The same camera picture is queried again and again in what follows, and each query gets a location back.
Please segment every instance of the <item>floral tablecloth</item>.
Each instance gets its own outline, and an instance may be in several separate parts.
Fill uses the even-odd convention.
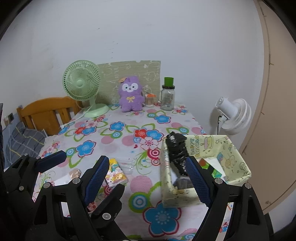
[[[78,168],[84,173],[92,168],[101,155],[109,158],[134,160],[132,174],[121,198],[122,210],[116,223],[129,239],[191,240],[197,232],[206,212],[204,204],[164,208],[160,193],[160,162],[158,159],[161,140],[170,132],[205,134],[187,108],[181,104],[173,111],[160,110],[158,105],[144,107],[140,112],[121,112],[119,105],[97,118],[82,117],[65,126],[58,135],[50,137],[40,152],[43,158],[59,150],[67,153],[64,163],[38,176],[33,194],[37,198],[45,182],[54,182]],[[111,192],[103,183],[90,211]],[[228,227],[232,205],[229,204],[220,232]]]

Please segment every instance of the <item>yellow bow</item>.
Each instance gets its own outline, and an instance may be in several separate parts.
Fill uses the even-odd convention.
[[[135,97],[134,96],[132,96],[132,97],[127,97],[126,99],[128,100],[128,102],[133,102],[133,99],[134,99]]]

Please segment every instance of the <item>fan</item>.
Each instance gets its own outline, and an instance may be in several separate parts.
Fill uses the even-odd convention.
[[[96,96],[100,86],[100,69],[93,62],[78,60],[70,64],[63,76],[63,87],[74,100],[89,100],[90,108],[85,117],[97,117],[105,114],[109,107],[105,104],[96,104]]]
[[[220,97],[216,108],[222,114],[218,121],[218,132],[222,128],[229,135],[239,133],[251,119],[250,105],[244,99],[236,99],[232,103],[225,97]]]

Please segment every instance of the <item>green fan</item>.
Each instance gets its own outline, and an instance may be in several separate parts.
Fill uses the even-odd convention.
[[[63,76],[63,87],[74,100],[89,100],[90,108],[85,117],[97,117],[105,114],[109,107],[105,104],[96,104],[101,76],[99,67],[88,60],[78,60],[70,64]]]

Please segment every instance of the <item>fan base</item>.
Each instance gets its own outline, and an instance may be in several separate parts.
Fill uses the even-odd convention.
[[[94,107],[91,108],[91,111],[88,111],[85,113],[85,117],[92,118],[92,117],[98,117],[100,115],[103,115],[108,112],[109,107],[105,104],[96,104]]]

